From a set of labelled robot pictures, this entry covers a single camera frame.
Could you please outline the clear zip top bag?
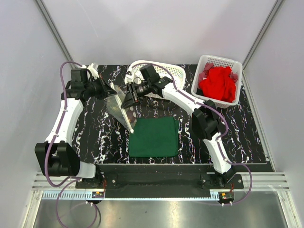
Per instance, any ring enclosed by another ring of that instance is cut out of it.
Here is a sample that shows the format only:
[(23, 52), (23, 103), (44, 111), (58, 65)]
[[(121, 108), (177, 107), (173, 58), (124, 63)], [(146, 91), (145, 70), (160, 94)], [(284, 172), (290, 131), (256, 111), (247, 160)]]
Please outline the clear zip top bag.
[(137, 123), (135, 110), (132, 107), (123, 109), (121, 106), (125, 99), (125, 93), (114, 83), (111, 83), (110, 87), (116, 94), (106, 99), (108, 113), (120, 122), (130, 133), (134, 133), (134, 127)]

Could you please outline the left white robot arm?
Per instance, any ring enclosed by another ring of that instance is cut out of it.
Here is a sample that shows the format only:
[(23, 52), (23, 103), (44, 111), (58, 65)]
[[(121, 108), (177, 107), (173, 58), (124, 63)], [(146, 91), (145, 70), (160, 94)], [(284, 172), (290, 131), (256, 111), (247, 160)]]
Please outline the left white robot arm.
[(98, 73), (98, 64), (74, 62), (73, 65), (76, 68), (71, 69), (71, 79), (67, 83), (60, 76), (63, 92), (55, 124), (45, 141), (36, 144), (34, 152), (42, 174), (52, 187), (60, 187), (63, 182), (55, 184), (51, 177), (64, 177), (64, 182), (73, 178), (98, 188), (103, 181), (101, 172), (96, 165), (80, 160), (72, 148), (72, 138), (86, 102), (92, 97), (102, 100), (117, 92)]

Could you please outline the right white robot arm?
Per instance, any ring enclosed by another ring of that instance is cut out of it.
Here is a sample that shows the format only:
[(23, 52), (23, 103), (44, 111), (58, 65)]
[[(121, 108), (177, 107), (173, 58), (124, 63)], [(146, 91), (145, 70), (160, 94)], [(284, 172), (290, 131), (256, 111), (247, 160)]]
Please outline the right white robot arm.
[(225, 118), (216, 110), (211, 100), (199, 101), (186, 91), (179, 89), (173, 75), (166, 70), (165, 76), (156, 71), (157, 64), (142, 63), (140, 68), (140, 83), (135, 82), (133, 68), (129, 67), (126, 73), (127, 92), (121, 105), (129, 108), (141, 102), (143, 96), (153, 93), (167, 99), (191, 115), (192, 131), (203, 140), (211, 156), (214, 168), (213, 181), (220, 188), (227, 188), (233, 182), (236, 171), (233, 163), (227, 156), (222, 137), (221, 128), (228, 128)]

